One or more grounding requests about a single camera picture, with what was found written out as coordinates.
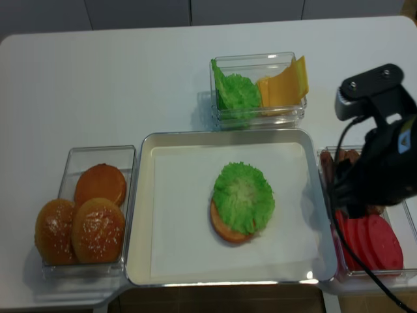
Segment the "bottom bun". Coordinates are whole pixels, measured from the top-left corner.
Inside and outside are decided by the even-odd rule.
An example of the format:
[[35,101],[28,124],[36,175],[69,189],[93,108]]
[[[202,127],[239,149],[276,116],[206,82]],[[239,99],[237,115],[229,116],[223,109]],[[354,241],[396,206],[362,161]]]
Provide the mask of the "bottom bun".
[[216,233],[230,243],[244,243],[253,237],[252,233],[245,235],[239,231],[232,230],[228,225],[224,224],[213,199],[210,204],[210,219]]

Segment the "lettuce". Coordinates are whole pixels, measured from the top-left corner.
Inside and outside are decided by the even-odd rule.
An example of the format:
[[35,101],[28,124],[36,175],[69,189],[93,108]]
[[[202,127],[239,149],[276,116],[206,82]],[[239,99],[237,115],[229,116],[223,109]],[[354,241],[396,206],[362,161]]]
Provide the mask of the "lettuce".
[[272,194],[260,170],[243,162],[229,163],[214,184],[213,201],[226,225],[248,234],[266,227],[275,209]]
[[[220,110],[241,110],[259,108],[261,106],[261,93],[256,84],[240,74],[225,76],[218,68],[216,60],[211,60],[214,81],[218,91],[218,107]],[[256,113],[231,112],[233,118],[249,119]]]

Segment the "clear plastic tray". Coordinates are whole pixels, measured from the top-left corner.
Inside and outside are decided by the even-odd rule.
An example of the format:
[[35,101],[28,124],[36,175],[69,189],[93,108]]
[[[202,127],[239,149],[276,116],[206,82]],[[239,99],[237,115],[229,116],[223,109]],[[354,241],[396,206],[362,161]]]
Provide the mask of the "clear plastic tray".
[[[275,76],[295,61],[293,52],[217,57],[217,66],[228,76],[240,74],[253,83],[265,76]],[[220,129],[278,128],[297,127],[304,117],[307,100],[304,97],[297,105],[271,108],[252,108],[243,110],[221,110],[218,106],[218,93],[210,64],[210,86],[212,118]]]
[[[348,151],[354,149],[359,153],[362,152],[361,146],[345,146],[342,149]],[[325,190],[325,183],[323,178],[323,170],[321,168],[320,162],[320,154],[323,151],[329,151],[332,157],[334,157],[336,153],[336,147],[326,147],[325,149],[320,149],[317,151],[317,155],[319,157],[319,173],[321,176],[321,181],[323,184],[323,190]],[[327,209],[329,210],[328,205],[328,197],[326,192],[326,205]],[[386,207],[383,214],[381,215],[383,219],[385,219],[393,229],[395,235],[398,238],[399,244],[403,250],[403,257],[404,257],[404,268],[402,270],[376,270],[373,271],[377,276],[381,277],[392,277],[395,280],[408,280],[412,277],[417,275],[417,232],[414,226],[414,223],[411,219],[409,208],[407,207],[407,203],[403,201],[402,203],[392,206]],[[338,255],[338,279],[343,281],[347,277],[356,277],[363,279],[370,279],[365,271],[353,271],[349,269],[346,261],[345,256],[342,252],[341,241],[336,234],[336,231],[333,231],[333,238],[336,246],[336,254]]]
[[115,263],[48,265],[42,262],[45,278],[77,278],[118,276],[124,268],[127,253],[127,240],[130,234],[130,213],[134,203],[136,172],[136,150],[133,145],[115,147],[73,148],[68,154],[65,171],[58,198],[74,201],[76,185],[81,174],[90,167],[106,163],[117,167],[126,179],[126,198],[121,210],[126,218],[123,248],[119,260]]

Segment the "partially assembled burger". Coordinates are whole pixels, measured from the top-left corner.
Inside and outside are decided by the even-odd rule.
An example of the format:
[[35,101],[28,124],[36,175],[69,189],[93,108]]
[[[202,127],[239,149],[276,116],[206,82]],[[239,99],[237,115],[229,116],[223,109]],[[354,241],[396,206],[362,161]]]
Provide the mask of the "partially assembled burger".
[[229,163],[214,184],[210,217],[216,233],[230,243],[244,243],[266,227],[275,209],[271,186],[250,165]]

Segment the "hamburger bun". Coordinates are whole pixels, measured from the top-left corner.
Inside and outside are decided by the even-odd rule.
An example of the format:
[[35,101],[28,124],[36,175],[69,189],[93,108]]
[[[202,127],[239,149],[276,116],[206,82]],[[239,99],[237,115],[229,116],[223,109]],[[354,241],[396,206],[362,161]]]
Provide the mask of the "hamburger bun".
[[126,196],[126,181],[114,166],[99,164],[89,168],[78,179],[74,200],[81,207],[93,198],[105,198],[120,206]]
[[124,216],[112,201],[95,198],[85,202],[72,223],[72,246],[82,263],[110,263],[119,258]]
[[35,226],[35,245],[50,265],[77,263],[71,246],[71,228],[75,204],[57,199],[40,210]]
[[246,235],[239,231],[232,230],[228,225],[224,224],[213,199],[210,204],[210,219],[216,233],[230,243],[244,243],[253,237],[252,233]]

